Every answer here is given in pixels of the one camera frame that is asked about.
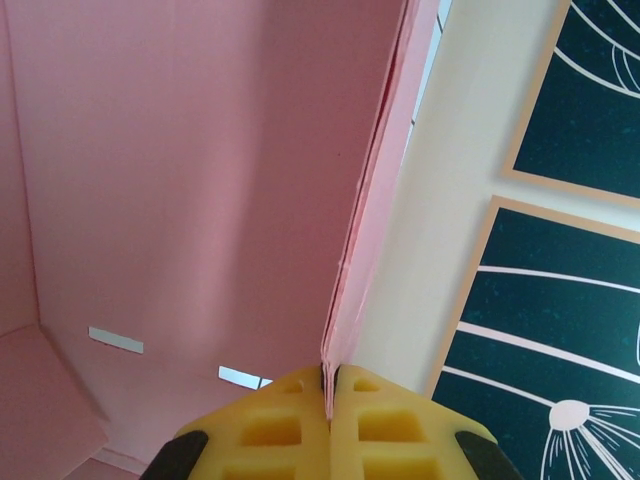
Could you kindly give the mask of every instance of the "framed poster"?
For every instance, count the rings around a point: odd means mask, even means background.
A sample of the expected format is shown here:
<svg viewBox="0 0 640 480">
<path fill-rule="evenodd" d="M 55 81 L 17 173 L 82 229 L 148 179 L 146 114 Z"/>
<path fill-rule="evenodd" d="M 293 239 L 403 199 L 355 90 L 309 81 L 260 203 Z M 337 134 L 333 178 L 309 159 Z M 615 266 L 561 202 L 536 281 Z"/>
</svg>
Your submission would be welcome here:
<svg viewBox="0 0 640 480">
<path fill-rule="evenodd" d="M 480 237 L 428 393 L 528 480 L 640 479 L 640 233 L 494 198 Z"/>
<path fill-rule="evenodd" d="M 503 173 L 639 206 L 640 2 L 559 3 Z"/>
</svg>

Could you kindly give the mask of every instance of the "cardboard edge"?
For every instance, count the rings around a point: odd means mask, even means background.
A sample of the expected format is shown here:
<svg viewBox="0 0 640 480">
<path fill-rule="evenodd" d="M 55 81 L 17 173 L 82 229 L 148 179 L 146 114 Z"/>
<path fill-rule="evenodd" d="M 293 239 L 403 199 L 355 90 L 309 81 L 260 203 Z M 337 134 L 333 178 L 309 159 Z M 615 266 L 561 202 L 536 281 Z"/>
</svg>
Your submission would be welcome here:
<svg viewBox="0 0 640 480">
<path fill-rule="evenodd" d="M 491 197 L 487 214 L 482 223 L 476 244 L 469 259 L 469 265 L 458 289 L 458 294 L 454 302 L 450 319 L 447 322 L 445 331 L 442 335 L 441 346 L 438 350 L 433 369 L 427 378 L 425 395 L 429 398 L 433 395 L 438 379 L 440 378 L 440 373 L 442 372 L 442 367 L 444 366 L 451 343 L 453 342 L 453 337 L 458 327 L 460 317 L 462 316 L 462 311 L 464 310 L 467 298 L 471 293 L 471 287 L 473 286 L 473 281 L 475 279 L 478 266 L 480 265 L 480 260 L 482 259 L 482 255 L 484 254 L 484 250 L 489 240 L 491 229 L 495 223 L 498 211 L 501 208 L 640 245 L 640 232 L 505 197 L 496 195 Z"/>
<path fill-rule="evenodd" d="M 345 236 L 344 244 L 342 247 L 342 252 L 340 255 L 339 268 L 338 273 L 336 275 L 336 280 L 333 285 L 333 290 L 331 292 L 331 300 L 329 302 L 329 308 L 327 310 L 327 317 L 325 320 L 324 329 L 322 332 L 322 338 L 320 342 L 320 353 L 321 356 L 324 355 L 325 351 L 325 339 L 330 332 L 332 317 L 335 314 L 336 307 L 340 302 L 340 297 L 342 294 L 342 289 L 344 288 L 344 275 L 348 273 L 348 258 L 353 248 L 353 244 L 355 243 L 354 236 L 357 235 L 357 230 L 359 227 L 359 213 L 361 212 L 362 202 L 366 200 L 366 196 L 368 193 L 368 183 L 367 178 L 371 176 L 371 172 L 375 165 L 371 165 L 371 151 L 373 149 L 375 143 L 376 133 L 378 133 L 380 128 L 380 122 L 384 114 L 386 98 L 385 94 L 387 93 L 388 85 L 393 77 L 393 64 L 396 58 L 398 44 L 401 39 L 402 29 L 406 22 L 406 16 L 412 12 L 410 8 L 412 5 L 416 4 L 420 0 L 403 0 L 403 4 L 400 9 L 400 15 L 398 17 L 398 23 L 396 25 L 396 33 L 394 37 L 394 42 L 389 48 L 389 56 L 387 58 L 387 65 L 385 70 L 385 75 L 383 78 L 383 83 L 380 89 L 380 94 L 378 97 L 378 104 L 376 106 L 376 114 L 374 118 L 374 122 L 371 126 L 371 132 L 369 134 L 369 139 L 367 143 L 367 151 L 365 154 L 365 162 L 360 172 L 360 176 L 358 178 L 358 183 L 356 186 L 356 194 L 354 197 L 353 207 L 351 209 L 351 213 L 349 216 L 349 223 L 347 225 L 347 234 Z"/>
<path fill-rule="evenodd" d="M 114 467 L 113 465 L 109 465 L 104 462 L 100 462 L 99 460 L 95 460 L 94 458 L 89 458 L 83 464 L 79 465 L 77 469 L 67 475 L 64 480 L 86 480 L 87 478 L 93 479 L 96 473 L 100 475 L 101 479 L 117 477 L 119 480 L 122 480 L 124 478 L 134 480 L 138 478 L 136 474 L 128 472 L 127 470 L 122 470 L 121 468 Z"/>
<path fill-rule="evenodd" d="M 98 450 L 91 458 L 97 462 L 104 463 L 113 468 L 118 468 L 127 473 L 142 475 L 149 466 L 147 463 L 137 458 L 129 457 L 123 453 L 116 452 L 107 447 Z"/>
</svg>

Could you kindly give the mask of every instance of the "pink wall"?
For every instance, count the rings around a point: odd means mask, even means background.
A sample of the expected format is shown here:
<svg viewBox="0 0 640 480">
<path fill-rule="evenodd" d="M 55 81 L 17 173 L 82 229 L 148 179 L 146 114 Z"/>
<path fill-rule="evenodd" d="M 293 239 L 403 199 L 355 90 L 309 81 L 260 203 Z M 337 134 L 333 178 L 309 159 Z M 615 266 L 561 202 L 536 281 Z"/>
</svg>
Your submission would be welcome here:
<svg viewBox="0 0 640 480">
<path fill-rule="evenodd" d="M 0 2 L 0 336 L 38 319 L 6 20 Z"/>
<path fill-rule="evenodd" d="M 6 4 L 42 325 L 142 465 L 319 362 L 404 1 Z"/>
<path fill-rule="evenodd" d="M 0 338 L 0 406 L 2 478 L 64 478 L 107 441 L 37 326 Z"/>
<path fill-rule="evenodd" d="M 136 480 L 134 475 L 96 460 L 87 460 L 65 480 Z"/>
</svg>

